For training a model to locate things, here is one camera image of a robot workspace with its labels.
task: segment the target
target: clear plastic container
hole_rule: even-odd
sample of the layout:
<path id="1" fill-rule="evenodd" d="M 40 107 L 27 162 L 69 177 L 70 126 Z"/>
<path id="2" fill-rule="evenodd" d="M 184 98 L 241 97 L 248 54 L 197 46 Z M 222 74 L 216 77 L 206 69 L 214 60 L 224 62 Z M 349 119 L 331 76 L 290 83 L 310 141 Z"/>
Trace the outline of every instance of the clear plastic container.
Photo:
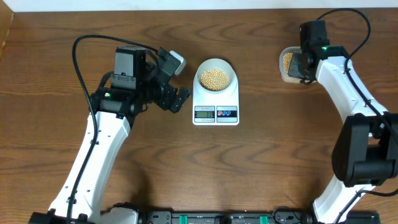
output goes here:
<path id="1" fill-rule="evenodd" d="M 301 48 L 300 47 L 288 47 L 279 56 L 279 70 L 280 74 L 282 75 L 282 80 L 288 83 L 300 83 L 299 78 L 293 78 L 290 77 L 284 70 L 284 55 L 287 53 L 300 53 L 301 54 Z"/>

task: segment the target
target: digital scale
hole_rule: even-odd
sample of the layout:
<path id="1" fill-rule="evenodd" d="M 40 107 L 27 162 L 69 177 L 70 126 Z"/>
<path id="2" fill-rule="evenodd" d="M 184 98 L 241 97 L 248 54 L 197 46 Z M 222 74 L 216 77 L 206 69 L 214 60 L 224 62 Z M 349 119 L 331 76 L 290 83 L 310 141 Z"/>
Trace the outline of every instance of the digital scale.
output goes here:
<path id="1" fill-rule="evenodd" d="M 228 76 L 228 86 L 221 91 L 210 91 L 200 83 L 205 70 L 220 69 Z M 213 58 L 203 62 L 193 79 L 192 122 L 194 125 L 238 125 L 238 77 L 231 65 Z"/>

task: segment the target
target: white wall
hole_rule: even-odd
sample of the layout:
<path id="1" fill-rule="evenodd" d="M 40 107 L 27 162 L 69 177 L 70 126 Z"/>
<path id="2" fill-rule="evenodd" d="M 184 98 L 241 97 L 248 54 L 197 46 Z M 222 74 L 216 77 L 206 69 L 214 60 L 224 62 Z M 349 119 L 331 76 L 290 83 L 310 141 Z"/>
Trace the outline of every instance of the white wall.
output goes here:
<path id="1" fill-rule="evenodd" d="M 4 0 L 14 12 L 398 7 L 398 0 Z"/>

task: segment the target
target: brown tabletop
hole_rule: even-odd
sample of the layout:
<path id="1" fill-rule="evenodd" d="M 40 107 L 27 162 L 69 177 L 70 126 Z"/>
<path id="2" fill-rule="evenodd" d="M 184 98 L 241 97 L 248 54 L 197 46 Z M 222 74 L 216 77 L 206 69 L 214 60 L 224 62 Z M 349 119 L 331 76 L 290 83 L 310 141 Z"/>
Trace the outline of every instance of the brown tabletop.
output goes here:
<path id="1" fill-rule="evenodd" d="M 174 210 L 305 208 L 331 179 L 331 152 L 342 127 L 319 84 L 284 83 L 279 55 L 299 45 L 299 25 L 325 9 L 17 13 L 0 60 L 0 222 L 27 223 L 57 196 L 82 142 L 87 103 L 72 65 L 73 41 L 103 34 L 175 50 L 187 60 L 176 86 L 192 87 L 198 66 L 223 58 L 239 78 L 240 124 L 192 124 L 192 98 L 173 114 L 150 105 L 126 139 L 103 208 L 118 202 Z M 398 9 L 365 9 L 373 32 L 353 57 L 358 75 L 398 112 Z M 356 14 L 327 16 L 332 44 L 352 51 L 366 35 Z M 78 48 L 90 92 L 114 66 L 118 43 Z M 376 190 L 398 186 L 388 180 Z M 356 210 L 397 223 L 398 197 L 366 195 Z"/>

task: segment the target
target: cable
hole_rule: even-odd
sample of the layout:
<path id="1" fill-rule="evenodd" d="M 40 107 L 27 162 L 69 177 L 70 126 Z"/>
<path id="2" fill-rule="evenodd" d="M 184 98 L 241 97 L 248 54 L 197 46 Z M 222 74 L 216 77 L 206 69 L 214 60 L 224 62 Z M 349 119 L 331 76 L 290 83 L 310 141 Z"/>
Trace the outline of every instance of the cable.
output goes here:
<path id="1" fill-rule="evenodd" d="M 84 170 L 86 168 L 88 159 L 90 158 L 90 155 L 93 152 L 93 149 L 94 149 L 94 146 L 95 146 L 95 144 L 97 142 L 97 137 L 98 137 L 98 125 L 97 125 L 97 120 L 95 118 L 95 114 L 94 114 L 94 111 L 93 111 L 93 107 L 91 105 L 90 95 L 89 95 L 89 93 L 87 91 L 87 87 L 85 85 L 85 82 L 83 81 L 83 77 L 82 77 L 82 75 L 80 73 L 79 66 L 77 64 L 77 59 L 76 59 L 77 44 L 79 43 L 79 41 L 81 41 L 83 39 L 87 39 L 87 38 L 99 38 L 99 39 L 115 40 L 115 41 L 122 42 L 122 43 L 125 43 L 125 44 L 131 44 L 131 45 L 136 45 L 136 46 L 139 46 L 139 47 L 144 47 L 144 48 L 147 48 L 149 50 L 153 50 L 154 52 L 157 52 L 157 50 L 155 48 L 153 48 L 153 47 L 149 47 L 149 46 L 146 46 L 144 44 L 140 44 L 140 43 L 136 43 L 136 42 L 133 42 L 133 41 L 124 40 L 124 39 L 120 39 L 120 38 L 116 38 L 116 37 L 110 37 L 110 36 L 106 36 L 106 35 L 83 35 L 83 36 L 77 38 L 75 43 L 73 44 L 73 48 L 72 48 L 73 65 L 75 66 L 77 77 L 78 77 L 78 79 L 80 81 L 81 87 L 82 87 L 83 92 L 84 92 L 84 94 L 86 96 L 88 107 L 89 107 L 91 116 L 93 118 L 94 136 L 93 136 L 93 140 L 91 141 L 91 145 L 90 145 L 90 148 L 88 149 L 88 152 L 87 152 L 87 155 L 85 157 L 85 160 L 83 161 L 83 163 L 81 165 L 81 168 L 79 170 L 78 175 L 76 176 L 76 181 L 73 184 L 72 192 L 70 193 L 70 198 L 69 198 L 69 202 L 68 202 L 68 210 L 67 210 L 67 224 L 70 224 L 70 222 L 72 220 L 72 206 L 73 206 L 73 203 L 75 201 L 76 190 L 77 190 L 77 187 L 79 185 L 80 179 L 81 179 L 81 177 L 83 175 L 83 172 L 84 172 Z"/>
<path id="2" fill-rule="evenodd" d="M 324 14 L 322 14 L 320 17 L 318 17 L 317 20 L 320 20 L 322 17 L 329 15 L 333 12 L 338 12 L 338 11 L 351 11 L 359 14 L 365 21 L 366 25 L 368 27 L 368 33 L 366 35 L 366 38 L 362 41 L 362 43 L 346 58 L 345 63 L 344 63 L 344 70 L 345 73 L 347 74 L 348 79 L 350 80 L 351 84 L 354 86 L 355 90 L 358 92 L 358 94 L 361 96 L 365 104 L 370 107 L 370 109 L 376 114 L 376 116 L 382 121 L 384 126 L 387 128 L 387 130 L 390 132 L 396 143 L 398 143 L 398 134 L 393 130 L 393 128 L 390 126 L 390 124 L 382 117 L 380 112 L 375 109 L 375 107 L 372 105 L 371 100 L 367 99 L 366 96 L 363 94 L 363 92 L 359 89 L 355 81 L 353 80 L 353 77 L 349 73 L 349 68 L 348 68 L 348 62 L 350 58 L 368 41 L 369 36 L 371 35 L 371 23 L 369 22 L 368 17 L 363 14 L 363 12 L 357 10 L 357 9 L 351 9 L 351 8 L 341 8 L 341 9 L 334 9 L 330 10 Z M 343 216 L 343 214 L 347 211 L 347 209 L 350 208 L 350 206 L 355 202 L 355 200 L 358 197 L 361 197 L 361 194 L 371 194 L 375 196 L 380 196 L 380 197 L 392 197 L 398 194 L 398 189 L 391 192 L 391 193 L 381 193 L 381 192 L 374 192 L 372 190 L 359 190 L 356 195 L 348 202 L 348 204 L 345 206 L 345 208 L 339 213 L 338 218 L 336 219 L 336 224 L 339 222 L 340 218 Z"/>

